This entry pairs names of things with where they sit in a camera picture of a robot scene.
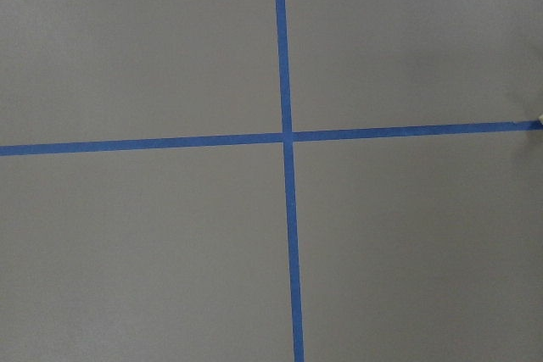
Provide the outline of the blue tape line lengthwise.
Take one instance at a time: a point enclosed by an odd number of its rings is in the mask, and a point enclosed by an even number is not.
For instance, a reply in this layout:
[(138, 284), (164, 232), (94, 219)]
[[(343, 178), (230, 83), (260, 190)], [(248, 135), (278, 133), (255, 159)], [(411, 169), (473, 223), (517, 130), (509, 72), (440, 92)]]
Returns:
[(292, 317), (294, 360), (305, 359), (302, 298), (299, 268), (299, 237), (294, 165), (294, 131), (288, 61), (288, 24), (286, 0), (275, 0), (277, 21), (278, 72), (281, 99), (283, 171), (288, 235), (288, 270)]

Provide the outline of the blue tape line crosswise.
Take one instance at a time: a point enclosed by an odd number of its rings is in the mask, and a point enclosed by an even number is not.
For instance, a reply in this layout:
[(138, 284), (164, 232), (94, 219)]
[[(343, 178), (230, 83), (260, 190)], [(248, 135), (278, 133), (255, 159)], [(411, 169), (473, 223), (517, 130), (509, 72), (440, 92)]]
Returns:
[(291, 133), (251, 133), (214, 136), (182, 136), (166, 138), (110, 140), (92, 142), (57, 142), (10, 145), (1, 147), (1, 155), (24, 156), (62, 153), (96, 153), (146, 149), (198, 148), (282, 142), (319, 142), (409, 136), (440, 136), (513, 131), (540, 131), (538, 120), (454, 125), (415, 125), (343, 130), (293, 131)]

